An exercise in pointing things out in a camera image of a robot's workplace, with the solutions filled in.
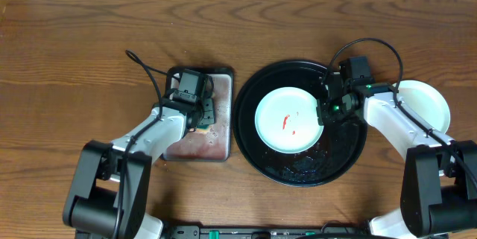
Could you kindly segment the green and yellow sponge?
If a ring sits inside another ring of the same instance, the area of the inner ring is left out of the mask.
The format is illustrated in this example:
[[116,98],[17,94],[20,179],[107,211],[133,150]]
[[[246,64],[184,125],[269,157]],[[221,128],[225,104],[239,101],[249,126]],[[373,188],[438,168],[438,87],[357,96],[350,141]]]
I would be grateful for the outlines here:
[[199,133],[207,133],[211,130],[212,124],[200,125],[196,127],[196,131]]

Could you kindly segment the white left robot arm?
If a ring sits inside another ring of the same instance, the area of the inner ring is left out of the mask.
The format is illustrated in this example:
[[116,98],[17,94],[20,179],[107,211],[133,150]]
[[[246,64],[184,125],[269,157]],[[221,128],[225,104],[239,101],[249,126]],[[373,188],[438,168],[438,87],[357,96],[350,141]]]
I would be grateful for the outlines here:
[[63,209],[77,238],[160,238],[164,223],[146,213],[152,164],[200,124],[214,124],[212,98],[166,99],[130,132],[83,147]]

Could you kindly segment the mint green plate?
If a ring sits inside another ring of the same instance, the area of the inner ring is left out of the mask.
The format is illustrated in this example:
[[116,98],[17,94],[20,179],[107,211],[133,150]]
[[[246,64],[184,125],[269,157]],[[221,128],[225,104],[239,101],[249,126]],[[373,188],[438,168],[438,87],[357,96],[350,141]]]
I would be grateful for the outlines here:
[[401,81],[398,90],[421,118],[441,133],[447,132],[451,113],[446,99],[438,90],[418,80]]
[[308,150],[320,139],[324,126],[318,123],[317,99],[296,87],[275,89],[260,100],[254,124],[260,139],[278,153]]

